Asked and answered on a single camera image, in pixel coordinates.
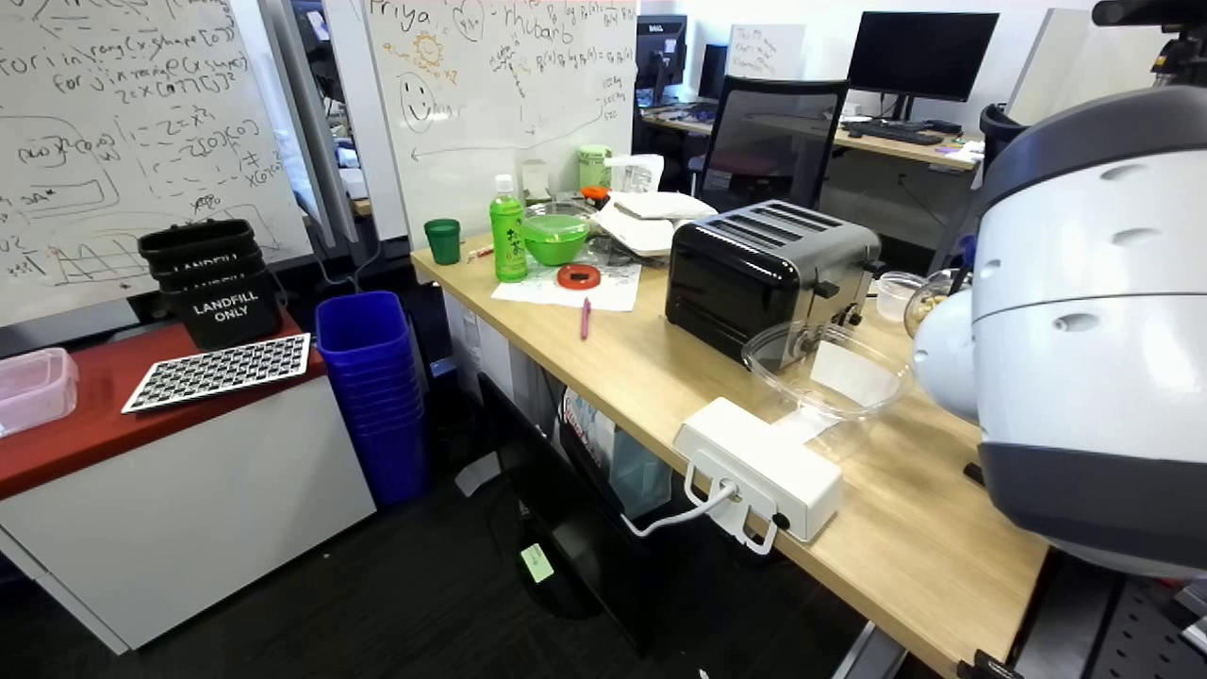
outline toaster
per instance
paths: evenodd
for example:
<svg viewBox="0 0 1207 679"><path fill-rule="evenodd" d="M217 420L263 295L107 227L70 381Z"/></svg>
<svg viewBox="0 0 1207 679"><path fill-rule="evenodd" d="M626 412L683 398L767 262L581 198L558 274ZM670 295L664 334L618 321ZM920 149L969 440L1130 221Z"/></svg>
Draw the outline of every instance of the toaster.
<svg viewBox="0 0 1207 679"><path fill-rule="evenodd" d="M784 343L763 363L787 364L861 323L875 269L875 228L784 198L747 205L674 228L667 321L730 358L784 323Z"/></svg>

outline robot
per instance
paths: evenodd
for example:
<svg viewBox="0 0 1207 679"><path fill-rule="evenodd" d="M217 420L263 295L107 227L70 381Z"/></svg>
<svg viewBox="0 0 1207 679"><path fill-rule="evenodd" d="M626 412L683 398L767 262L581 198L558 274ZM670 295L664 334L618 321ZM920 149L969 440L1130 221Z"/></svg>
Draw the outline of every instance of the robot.
<svg viewBox="0 0 1207 679"><path fill-rule="evenodd" d="M1159 6L1178 11L1105 0L1092 17L1178 17ZM974 288L914 343L920 386L981 423L992 503L1052 548L1138 575L1207 574L1196 67L1179 61L1179 85L1086 101L1002 145L975 189Z"/></svg>

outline whiteboard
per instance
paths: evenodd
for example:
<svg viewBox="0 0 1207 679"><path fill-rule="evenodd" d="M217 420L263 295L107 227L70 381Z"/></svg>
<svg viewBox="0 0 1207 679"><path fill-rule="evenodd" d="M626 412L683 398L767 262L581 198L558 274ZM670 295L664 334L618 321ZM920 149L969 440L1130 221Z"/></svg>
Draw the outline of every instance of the whiteboard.
<svg viewBox="0 0 1207 679"><path fill-rule="evenodd" d="M435 215L483 228L519 162L572 189L581 144L631 149L632 0L366 0L366 26L410 241Z"/></svg>
<svg viewBox="0 0 1207 679"><path fill-rule="evenodd" d="M134 238L300 210L226 0L0 0L0 326L156 290Z"/></svg>
<svg viewBox="0 0 1207 679"><path fill-rule="evenodd" d="M730 22L725 75L796 78L808 64L803 32L801 22Z"/></svg>

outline blue trash bin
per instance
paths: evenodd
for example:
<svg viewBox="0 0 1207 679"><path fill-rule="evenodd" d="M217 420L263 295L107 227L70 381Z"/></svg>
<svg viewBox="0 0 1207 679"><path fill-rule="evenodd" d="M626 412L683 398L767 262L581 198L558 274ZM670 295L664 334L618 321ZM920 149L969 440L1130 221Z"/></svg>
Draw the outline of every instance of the blue trash bin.
<svg viewBox="0 0 1207 679"><path fill-rule="evenodd" d="M395 295L361 290L318 305L318 349L377 509L426 485L421 391L410 323Z"/></svg>

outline bottle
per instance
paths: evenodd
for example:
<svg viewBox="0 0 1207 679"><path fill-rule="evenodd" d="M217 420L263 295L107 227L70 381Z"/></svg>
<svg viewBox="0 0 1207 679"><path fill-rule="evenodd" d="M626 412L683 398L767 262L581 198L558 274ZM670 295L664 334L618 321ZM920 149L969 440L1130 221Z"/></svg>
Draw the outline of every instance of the bottle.
<svg viewBox="0 0 1207 679"><path fill-rule="evenodd" d="M523 198L515 197L515 176L494 176L491 198L491 238L494 238L494 279L529 279L523 241L519 241Z"/></svg>

